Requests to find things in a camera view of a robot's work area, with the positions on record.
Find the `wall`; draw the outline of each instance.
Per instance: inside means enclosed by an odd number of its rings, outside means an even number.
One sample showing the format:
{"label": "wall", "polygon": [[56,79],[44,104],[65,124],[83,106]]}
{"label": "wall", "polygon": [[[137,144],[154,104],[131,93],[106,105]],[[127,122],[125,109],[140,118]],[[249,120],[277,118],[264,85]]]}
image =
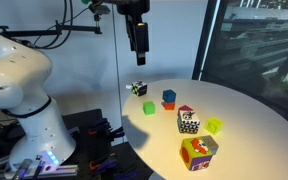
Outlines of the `wall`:
{"label": "wall", "polygon": [[[73,4],[74,14],[87,7],[80,1]],[[140,67],[129,49],[124,16],[108,5],[112,13],[102,16],[102,35],[73,32],[60,48],[43,51],[53,63],[52,74],[44,84],[46,92],[64,115],[101,108],[113,128],[119,127],[121,108],[130,95],[125,85],[138,79],[149,83],[191,78],[206,5],[207,0],[151,0],[150,12],[143,15],[149,24],[150,51],[147,64]],[[61,0],[0,0],[0,25],[8,25],[10,30],[47,29],[55,20],[61,21],[62,13]],[[91,12],[85,12],[74,24],[94,26],[95,22]],[[38,44],[51,40],[43,37]]]}

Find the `window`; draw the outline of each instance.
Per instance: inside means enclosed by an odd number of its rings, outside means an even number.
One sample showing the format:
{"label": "window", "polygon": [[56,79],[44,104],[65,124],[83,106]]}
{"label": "window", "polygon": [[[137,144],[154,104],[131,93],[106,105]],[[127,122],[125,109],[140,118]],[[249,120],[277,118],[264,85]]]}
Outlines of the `window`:
{"label": "window", "polygon": [[215,2],[208,5],[217,12],[215,24],[211,31],[212,18],[205,20],[193,79],[229,86],[288,114],[288,0],[220,1],[218,11]]}

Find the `green cube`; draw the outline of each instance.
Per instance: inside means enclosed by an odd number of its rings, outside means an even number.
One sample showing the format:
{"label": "green cube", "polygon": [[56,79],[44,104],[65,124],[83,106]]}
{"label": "green cube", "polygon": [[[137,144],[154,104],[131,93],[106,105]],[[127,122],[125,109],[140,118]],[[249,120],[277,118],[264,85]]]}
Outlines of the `green cube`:
{"label": "green cube", "polygon": [[143,103],[143,111],[145,115],[155,114],[155,105],[152,101]]}
{"label": "green cube", "polygon": [[215,135],[222,130],[223,122],[216,117],[211,117],[206,121],[205,129],[211,134]]}

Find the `toy block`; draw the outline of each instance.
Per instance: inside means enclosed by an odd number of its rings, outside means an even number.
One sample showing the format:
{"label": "toy block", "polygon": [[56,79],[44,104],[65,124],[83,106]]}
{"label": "toy block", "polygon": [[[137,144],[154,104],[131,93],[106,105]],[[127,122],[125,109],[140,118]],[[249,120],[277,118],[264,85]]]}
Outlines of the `toy block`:
{"label": "toy block", "polygon": [[180,155],[190,171],[207,168],[213,157],[212,151],[209,150],[201,137],[184,139]]}
{"label": "toy block", "polygon": [[152,101],[143,103],[143,111],[145,115],[155,114],[155,105]]}
{"label": "toy block", "polygon": [[178,113],[177,113],[178,115],[180,115],[180,111],[193,111],[193,109],[184,105],[184,106],[181,106],[180,108],[178,108]]}
{"label": "toy block", "polygon": [[177,124],[180,133],[196,134],[200,126],[200,120],[194,111],[180,111]]}
{"label": "toy block", "polygon": [[163,97],[162,98],[166,103],[175,102],[176,93],[171,89],[165,90],[165,91],[163,91]]}
{"label": "toy block", "polygon": [[143,96],[147,92],[147,84],[143,81],[136,81],[132,83],[132,93],[137,96]]}
{"label": "toy block", "polygon": [[216,117],[211,117],[206,121],[205,129],[213,135],[216,135],[222,130],[223,122]]}
{"label": "toy block", "polygon": [[163,104],[165,110],[174,110],[175,109],[175,102],[171,102],[171,103],[163,102],[162,104]]}
{"label": "toy block", "polygon": [[212,136],[210,136],[210,135],[202,136],[202,139],[203,139],[204,143],[206,144],[206,146],[212,151],[213,155],[215,155],[219,146],[215,142],[215,140],[212,138]]}

